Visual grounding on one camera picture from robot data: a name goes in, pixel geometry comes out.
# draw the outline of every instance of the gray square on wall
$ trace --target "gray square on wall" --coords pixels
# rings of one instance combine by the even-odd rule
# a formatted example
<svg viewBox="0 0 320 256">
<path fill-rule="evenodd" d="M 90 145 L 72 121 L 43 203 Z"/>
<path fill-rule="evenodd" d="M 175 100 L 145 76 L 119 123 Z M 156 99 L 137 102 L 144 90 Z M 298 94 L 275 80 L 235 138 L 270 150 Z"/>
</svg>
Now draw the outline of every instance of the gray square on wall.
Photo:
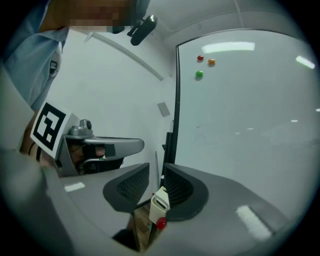
<svg viewBox="0 0 320 256">
<path fill-rule="evenodd" d="M 165 118 L 167 116 L 170 116 L 169 109 L 167 107 L 167 104 L 165 102 L 158 104 L 159 110 L 161 112 L 161 115 Z"/>
</svg>

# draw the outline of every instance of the whiteboard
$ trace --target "whiteboard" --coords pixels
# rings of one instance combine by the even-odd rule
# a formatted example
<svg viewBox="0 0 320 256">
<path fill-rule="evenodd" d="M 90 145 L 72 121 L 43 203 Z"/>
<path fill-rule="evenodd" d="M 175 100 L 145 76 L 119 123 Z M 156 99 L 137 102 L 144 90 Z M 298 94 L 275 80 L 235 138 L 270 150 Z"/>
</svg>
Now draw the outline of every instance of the whiteboard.
<svg viewBox="0 0 320 256">
<path fill-rule="evenodd" d="M 175 163 L 238 181 L 289 219 L 302 214 L 319 178 L 320 78 L 310 47 L 228 30 L 177 46 L 177 61 Z"/>
</svg>

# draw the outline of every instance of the person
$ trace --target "person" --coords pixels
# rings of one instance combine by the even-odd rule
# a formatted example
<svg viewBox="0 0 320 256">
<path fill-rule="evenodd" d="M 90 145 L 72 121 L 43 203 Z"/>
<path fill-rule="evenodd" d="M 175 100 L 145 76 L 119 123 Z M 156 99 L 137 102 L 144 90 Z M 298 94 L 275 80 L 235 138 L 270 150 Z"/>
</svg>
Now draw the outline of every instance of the person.
<svg viewBox="0 0 320 256">
<path fill-rule="evenodd" d="M 42 0 L 22 21 L 2 56 L 13 84 L 34 111 L 24 133 L 21 153 L 37 154 L 31 130 L 60 70 L 69 28 L 94 30 L 123 25 L 131 4 L 132 0 Z M 69 152 L 74 163 L 84 159 L 79 145 L 69 145 Z M 95 153 L 102 157 L 105 149 L 96 147 Z M 40 164 L 53 165 L 45 153 L 41 154 Z"/>
</svg>

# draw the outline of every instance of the blue shirt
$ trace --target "blue shirt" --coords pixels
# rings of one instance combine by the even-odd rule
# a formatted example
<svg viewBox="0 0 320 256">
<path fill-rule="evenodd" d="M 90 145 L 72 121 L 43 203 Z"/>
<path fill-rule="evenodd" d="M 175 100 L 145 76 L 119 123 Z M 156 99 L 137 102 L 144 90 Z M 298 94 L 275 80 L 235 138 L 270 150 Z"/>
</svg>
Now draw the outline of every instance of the blue shirt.
<svg viewBox="0 0 320 256">
<path fill-rule="evenodd" d="M 59 43 L 65 45 L 69 29 L 38 33 L 50 0 L 25 17 L 3 53 L 3 63 L 23 99 L 35 111 L 47 97 L 61 62 Z"/>
</svg>

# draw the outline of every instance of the red ball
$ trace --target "red ball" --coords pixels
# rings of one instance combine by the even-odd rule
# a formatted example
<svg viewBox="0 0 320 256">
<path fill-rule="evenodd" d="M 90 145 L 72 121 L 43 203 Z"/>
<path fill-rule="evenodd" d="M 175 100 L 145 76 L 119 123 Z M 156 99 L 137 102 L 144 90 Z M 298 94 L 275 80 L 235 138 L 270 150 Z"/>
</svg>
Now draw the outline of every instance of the red ball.
<svg viewBox="0 0 320 256">
<path fill-rule="evenodd" d="M 156 221 L 156 227 L 160 230 L 164 230 L 166 225 L 167 225 L 167 221 L 166 221 L 166 218 L 162 217 L 162 218 L 159 218 L 157 221 Z"/>
</svg>

